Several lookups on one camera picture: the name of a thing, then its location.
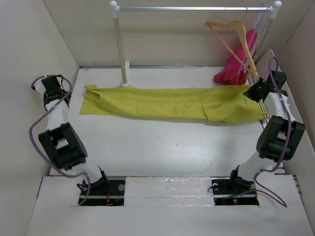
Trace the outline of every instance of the red wire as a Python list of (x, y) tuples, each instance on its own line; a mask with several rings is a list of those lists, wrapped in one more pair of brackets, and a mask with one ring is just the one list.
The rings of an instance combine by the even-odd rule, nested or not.
[(110, 186), (109, 192), (108, 192), (107, 198), (106, 198), (106, 202), (107, 202), (107, 203), (109, 203), (109, 196), (110, 196), (110, 194), (111, 194), (111, 192), (112, 192), (112, 189), (113, 189), (113, 186)]

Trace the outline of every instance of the black mounting plate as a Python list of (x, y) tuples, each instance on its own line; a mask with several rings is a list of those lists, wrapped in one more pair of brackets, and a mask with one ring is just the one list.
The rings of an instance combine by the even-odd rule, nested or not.
[(230, 184), (230, 177), (212, 177), (212, 191), (216, 206), (231, 205), (259, 205), (259, 201), (255, 192), (243, 194), (235, 198), (226, 197), (241, 194), (248, 189), (241, 186), (233, 186)]
[[(109, 179), (109, 182), (112, 188), (108, 197), (109, 201), (107, 201), (107, 195), (104, 195), (103, 191), (93, 191), (81, 206), (123, 206), (126, 181), (124, 179)], [(85, 198), (86, 193), (86, 191), (81, 191), (78, 202)]]

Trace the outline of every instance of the white floor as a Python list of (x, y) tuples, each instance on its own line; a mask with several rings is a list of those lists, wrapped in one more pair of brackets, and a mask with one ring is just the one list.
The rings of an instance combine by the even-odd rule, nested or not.
[[(208, 88), (221, 67), (137, 68), (138, 88)], [(85, 85), (120, 85), (120, 69), (80, 69), (70, 103), (69, 122), (89, 157), (109, 176), (228, 176), (254, 152), (262, 126), (199, 120), (153, 120), (79, 115)]]

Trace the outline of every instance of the yellow towel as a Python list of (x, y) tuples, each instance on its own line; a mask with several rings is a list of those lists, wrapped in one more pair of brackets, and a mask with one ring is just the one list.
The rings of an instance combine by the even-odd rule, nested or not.
[(243, 95), (249, 85), (141, 89), (85, 86), (80, 114), (247, 122), (264, 119), (260, 105)]

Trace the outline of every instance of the orange plastic hanger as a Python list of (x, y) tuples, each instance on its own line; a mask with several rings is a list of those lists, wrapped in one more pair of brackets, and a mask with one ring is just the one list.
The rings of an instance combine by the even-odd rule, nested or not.
[[(211, 30), (216, 34), (216, 36), (221, 40), (221, 42), (225, 45), (225, 47), (228, 49), (228, 51), (237, 59), (237, 61), (253, 76), (256, 83), (259, 81), (259, 75), (256, 70), (255, 63), (252, 59), (251, 52), (248, 48), (247, 41), (246, 41), (246, 29), (241, 21), (232, 21), (228, 24), (223, 24), (220, 22), (214, 22), (214, 21), (207, 21), (206, 25), (208, 25)], [(243, 46), (247, 61), (249, 62), (250, 67), (248, 68), (241, 59), (233, 52), (233, 50), (226, 44), (226, 42), (219, 36), (219, 34), (214, 30), (213, 27), (220, 27), (220, 28), (226, 28), (226, 29), (232, 29), (236, 30), (237, 34), (240, 38), (241, 44)]]

